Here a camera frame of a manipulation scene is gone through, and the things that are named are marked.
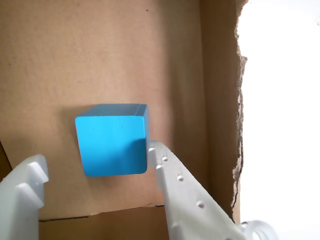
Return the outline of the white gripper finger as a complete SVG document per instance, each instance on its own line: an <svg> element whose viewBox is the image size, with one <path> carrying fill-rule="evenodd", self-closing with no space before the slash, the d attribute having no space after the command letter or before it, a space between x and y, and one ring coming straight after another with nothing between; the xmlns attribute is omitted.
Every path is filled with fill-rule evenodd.
<svg viewBox="0 0 320 240"><path fill-rule="evenodd" d="M148 143L147 159L162 191L171 240L244 240L246 237L178 157L162 142Z"/></svg>
<svg viewBox="0 0 320 240"><path fill-rule="evenodd" d="M39 239L39 209L45 205L44 184L49 181L46 159L33 155L0 182L0 238Z"/></svg>

